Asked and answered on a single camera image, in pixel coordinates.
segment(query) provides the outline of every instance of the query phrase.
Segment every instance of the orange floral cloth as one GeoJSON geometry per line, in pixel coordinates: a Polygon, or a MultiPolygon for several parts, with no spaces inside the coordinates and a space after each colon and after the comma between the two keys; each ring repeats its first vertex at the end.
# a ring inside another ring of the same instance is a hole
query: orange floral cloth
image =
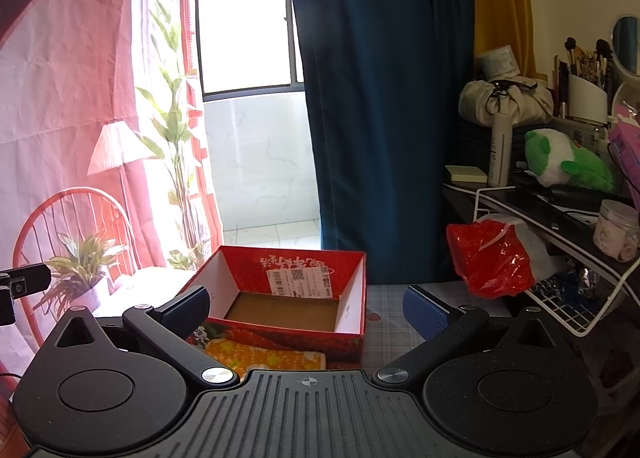
{"type": "Polygon", "coordinates": [[[252,369],[324,370],[326,362],[320,352],[267,350],[229,339],[213,339],[205,346],[209,357],[233,369],[240,378],[252,369]]]}

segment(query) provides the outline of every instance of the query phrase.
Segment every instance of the mirror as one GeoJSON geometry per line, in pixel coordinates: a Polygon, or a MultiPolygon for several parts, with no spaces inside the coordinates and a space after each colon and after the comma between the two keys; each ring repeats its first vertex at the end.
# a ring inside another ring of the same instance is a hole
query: mirror
{"type": "Polygon", "coordinates": [[[640,77],[640,18],[622,16],[613,27],[611,45],[616,66],[640,77]]]}

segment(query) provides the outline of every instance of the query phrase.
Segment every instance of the green plush toy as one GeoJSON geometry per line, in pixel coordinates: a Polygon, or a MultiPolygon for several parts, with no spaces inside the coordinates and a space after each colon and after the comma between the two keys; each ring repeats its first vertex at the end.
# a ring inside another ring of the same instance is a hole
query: green plush toy
{"type": "Polygon", "coordinates": [[[612,193],[614,182],[607,164],[587,148],[575,145],[562,131],[528,131],[525,155],[529,169],[545,187],[568,183],[612,193]]]}

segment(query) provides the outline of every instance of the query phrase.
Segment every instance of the window frame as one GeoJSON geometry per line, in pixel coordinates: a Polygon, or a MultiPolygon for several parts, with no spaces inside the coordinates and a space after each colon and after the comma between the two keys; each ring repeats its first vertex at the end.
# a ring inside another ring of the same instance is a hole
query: window frame
{"type": "Polygon", "coordinates": [[[204,91],[204,74],[202,70],[202,51],[200,49],[200,0],[195,0],[195,26],[196,26],[196,49],[198,51],[198,65],[201,67],[200,87],[202,88],[202,100],[204,102],[217,101],[221,99],[230,99],[234,97],[246,97],[251,95],[263,95],[271,93],[284,92],[304,92],[305,84],[298,82],[298,71],[296,68],[296,48],[294,44],[293,30],[293,2],[285,0],[285,9],[287,21],[287,45],[289,47],[289,72],[291,77],[290,84],[273,85],[273,86],[255,86],[252,88],[239,88],[236,90],[221,90],[219,92],[204,91]]]}

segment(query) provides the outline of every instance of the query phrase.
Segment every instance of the plant pot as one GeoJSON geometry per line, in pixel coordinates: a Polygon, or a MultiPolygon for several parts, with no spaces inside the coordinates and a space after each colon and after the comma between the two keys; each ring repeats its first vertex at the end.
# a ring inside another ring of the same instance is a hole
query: plant pot
{"type": "Polygon", "coordinates": [[[87,307],[90,311],[94,311],[96,308],[108,299],[109,287],[111,284],[111,276],[106,275],[95,286],[88,291],[84,292],[80,297],[76,297],[69,306],[83,306],[87,307]]]}

